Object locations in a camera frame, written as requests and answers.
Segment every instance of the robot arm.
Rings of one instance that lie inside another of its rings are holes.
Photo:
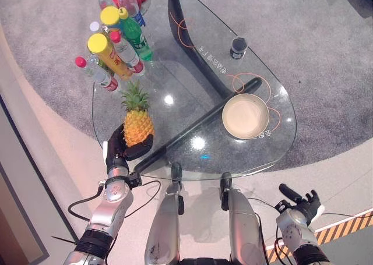
[[[133,202],[131,189],[141,185],[140,176],[129,173],[127,147],[122,137],[123,125],[114,131],[108,142],[104,142],[108,179],[103,200],[93,212],[83,236],[64,265],[104,264],[112,241],[123,224],[125,213]]]
[[[276,222],[281,230],[283,242],[293,254],[297,264],[331,265],[318,246],[314,233],[308,228],[325,209],[320,204],[316,191],[312,190],[312,195],[306,194],[306,200],[283,183],[279,188],[286,197],[296,203],[292,206],[286,200],[282,200],[275,208],[280,212]]]

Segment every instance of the green bottle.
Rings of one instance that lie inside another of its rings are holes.
[[[131,46],[133,46],[142,60],[151,61],[153,51],[147,44],[141,27],[131,17],[128,17],[126,8],[119,8],[119,17],[121,18],[124,37],[129,41]]]

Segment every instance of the yellow bottle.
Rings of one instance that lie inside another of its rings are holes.
[[[93,34],[89,37],[87,46],[90,52],[97,54],[121,79],[130,79],[132,72],[117,55],[112,43],[110,43],[104,35],[100,33]]]

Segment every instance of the hazard tape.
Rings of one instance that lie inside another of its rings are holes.
[[[321,245],[323,243],[329,243],[348,234],[361,230],[365,227],[373,225],[373,217],[369,217],[370,215],[373,215],[373,209],[357,214],[355,215],[355,217],[349,217],[345,220],[341,220],[334,224],[328,225],[327,227],[316,230],[315,236],[318,244]],[[279,248],[280,249],[278,249],[277,251],[281,259],[284,259],[285,255],[291,256],[291,252],[283,244],[283,242],[280,242]],[[274,245],[267,247],[267,256],[269,263],[275,262],[277,260]]]

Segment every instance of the white bowl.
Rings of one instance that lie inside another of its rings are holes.
[[[238,94],[225,104],[222,113],[223,125],[239,139],[257,137],[268,126],[269,111],[266,103],[253,94]]]

